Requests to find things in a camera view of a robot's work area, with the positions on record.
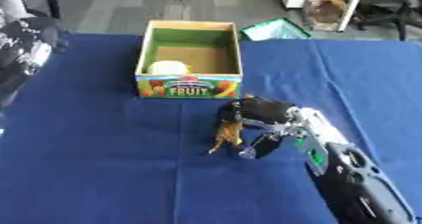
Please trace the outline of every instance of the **box label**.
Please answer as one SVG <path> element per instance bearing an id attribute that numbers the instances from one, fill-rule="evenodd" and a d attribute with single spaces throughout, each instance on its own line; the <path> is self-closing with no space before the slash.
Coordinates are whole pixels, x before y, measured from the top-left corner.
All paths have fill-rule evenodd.
<path id="1" fill-rule="evenodd" d="M 238 98 L 240 77 L 146 76 L 138 79 L 143 97 Z"/>

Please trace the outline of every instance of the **table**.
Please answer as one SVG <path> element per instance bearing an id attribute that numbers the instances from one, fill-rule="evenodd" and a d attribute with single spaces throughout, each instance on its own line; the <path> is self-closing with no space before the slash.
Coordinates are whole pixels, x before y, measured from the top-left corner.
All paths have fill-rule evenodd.
<path id="1" fill-rule="evenodd" d="M 225 150 L 204 156 L 224 101 L 136 98 L 138 37 L 70 42 L 8 109 L 0 223 L 334 223 L 293 144 L 259 161 Z M 267 40 L 240 47 L 244 92 L 322 110 L 422 211 L 421 46 Z"/>

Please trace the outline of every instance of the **cardboard box on floor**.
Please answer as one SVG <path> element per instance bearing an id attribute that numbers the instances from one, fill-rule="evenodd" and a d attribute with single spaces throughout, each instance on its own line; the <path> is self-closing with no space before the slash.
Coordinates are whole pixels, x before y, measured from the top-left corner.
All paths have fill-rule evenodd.
<path id="1" fill-rule="evenodd" d="M 148 74 L 157 61 L 180 61 L 187 74 Z M 136 70 L 138 92 L 154 98 L 238 98 L 242 65 L 232 23 L 150 21 Z"/>

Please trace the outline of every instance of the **gray floor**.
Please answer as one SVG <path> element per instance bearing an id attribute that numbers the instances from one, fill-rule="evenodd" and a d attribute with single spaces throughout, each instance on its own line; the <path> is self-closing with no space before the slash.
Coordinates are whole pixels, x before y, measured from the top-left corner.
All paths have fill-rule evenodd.
<path id="1" fill-rule="evenodd" d="M 28 5 L 45 8 L 41 0 Z M 302 25 L 298 10 L 285 10 L 281 0 L 60 0 L 63 23 L 81 33 L 143 34 L 152 19 L 228 21 L 238 28 L 276 17 L 287 17 Z M 422 39 L 422 31 L 409 27 L 410 39 Z M 344 33 L 311 32 L 315 38 L 386 40 L 396 39 L 393 26 L 369 27 Z"/>

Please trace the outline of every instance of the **green bag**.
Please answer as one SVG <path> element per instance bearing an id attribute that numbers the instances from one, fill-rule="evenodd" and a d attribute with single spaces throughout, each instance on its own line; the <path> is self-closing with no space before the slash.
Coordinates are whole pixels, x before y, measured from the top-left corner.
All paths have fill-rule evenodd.
<path id="1" fill-rule="evenodd" d="M 300 26 L 286 18 L 277 18 L 264 23 L 254 24 L 240 29 L 241 40 L 279 40 L 279 39 L 310 39 Z"/>

